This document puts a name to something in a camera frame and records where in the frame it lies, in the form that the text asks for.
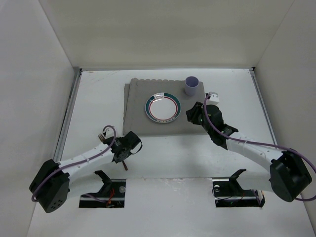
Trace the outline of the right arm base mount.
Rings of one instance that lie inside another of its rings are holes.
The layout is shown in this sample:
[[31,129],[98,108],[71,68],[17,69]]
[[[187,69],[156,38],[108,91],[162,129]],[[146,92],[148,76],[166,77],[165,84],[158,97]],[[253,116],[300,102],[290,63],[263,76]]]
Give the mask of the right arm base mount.
[[260,190],[243,189],[238,178],[246,171],[239,169],[230,177],[212,178],[212,194],[217,208],[258,207],[265,204],[265,197]]

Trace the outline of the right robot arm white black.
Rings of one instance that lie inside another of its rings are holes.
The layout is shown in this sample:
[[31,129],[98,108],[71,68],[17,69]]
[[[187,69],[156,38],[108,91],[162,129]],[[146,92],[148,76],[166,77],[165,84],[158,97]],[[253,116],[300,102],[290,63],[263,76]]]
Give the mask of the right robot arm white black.
[[259,189],[292,202],[312,182],[305,166],[306,159],[297,151],[252,141],[238,129],[224,123],[217,106],[196,102],[186,111],[186,117],[188,122],[203,127],[215,145],[240,154],[266,170],[264,175],[251,175],[245,168],[239,169],[226,178],[225,183],[231,191],[239,194],[242,190]]

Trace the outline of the brown wooden spoon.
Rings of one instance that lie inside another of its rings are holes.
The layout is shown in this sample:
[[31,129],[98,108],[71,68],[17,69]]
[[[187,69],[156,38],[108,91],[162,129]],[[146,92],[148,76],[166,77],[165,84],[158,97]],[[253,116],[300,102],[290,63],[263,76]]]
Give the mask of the brown wooden spoon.
[[122,161],[122,164],[123,164],[123,166],[124,166],[124,169],[125,169],[126,171],[128,171],[128,167],[127,167],[126,163],[125,163],[124,161]]

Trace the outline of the white plate green red rim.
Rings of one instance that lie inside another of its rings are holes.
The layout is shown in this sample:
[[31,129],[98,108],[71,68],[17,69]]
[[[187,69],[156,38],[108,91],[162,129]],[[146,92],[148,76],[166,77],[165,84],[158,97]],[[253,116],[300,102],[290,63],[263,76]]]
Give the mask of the white plate green red rim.
[[145,113],[154,122],[170,123],[179,117],[181,103],[170,93],[156,93],[145,103]]

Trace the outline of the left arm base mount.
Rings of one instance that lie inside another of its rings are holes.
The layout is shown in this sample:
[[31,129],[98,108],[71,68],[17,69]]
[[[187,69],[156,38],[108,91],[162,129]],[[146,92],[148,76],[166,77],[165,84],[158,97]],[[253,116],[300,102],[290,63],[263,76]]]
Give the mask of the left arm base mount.
[[102,181],[98,192],[82,195],[79,199],[79,208],[124,208],[125,179],[110,179],[103,171],[94,172]]

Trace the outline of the grey cloth placemat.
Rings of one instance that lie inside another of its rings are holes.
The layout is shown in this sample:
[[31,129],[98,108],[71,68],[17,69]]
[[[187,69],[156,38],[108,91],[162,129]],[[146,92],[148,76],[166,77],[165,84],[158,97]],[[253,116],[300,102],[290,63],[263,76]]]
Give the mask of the grey cloth placemat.
[[[175,96],[181,105],[181,112],[175,121],[158,123],[151,120],[145,112],[147,100],[157,93],[169,93]],[[165,136],[183,134],[203,134],[201,126],[187,121],[186,111],[196,102],[203,102],[205,91],[203,82],[199,82],[195,95],[185,93],[183,80],[137,79],[133,78],[124,86],[123,134],[133,131],[138,136]]]

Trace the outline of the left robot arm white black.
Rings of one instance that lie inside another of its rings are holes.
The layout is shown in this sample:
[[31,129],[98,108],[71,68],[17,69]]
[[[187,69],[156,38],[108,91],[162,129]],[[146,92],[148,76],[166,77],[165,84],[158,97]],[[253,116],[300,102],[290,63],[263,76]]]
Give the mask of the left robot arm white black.
[[133,149],[142,149],[143,144],[132,131],[123,137],[107,138],[104,130],[98,138],[101,143],[88,152],[64,161],[45,161],[29,187],[32,202],[39,203],[46,213],[57,210],[67,199],[82,195],[108,203],[105,197],[113,197],[115,190],[101,167],[124,162],[134,154]]

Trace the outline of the purple cup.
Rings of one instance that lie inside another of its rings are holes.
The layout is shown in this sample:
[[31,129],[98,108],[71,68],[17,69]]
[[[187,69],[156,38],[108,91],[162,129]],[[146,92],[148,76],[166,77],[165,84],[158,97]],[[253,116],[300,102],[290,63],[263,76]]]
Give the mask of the purple cup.
[[198,85],[199,85],[198,78],[196,78],[194,76],[187,77],[185,79],[185,93],[188,96],[194,96],[196,91],[197,91]]

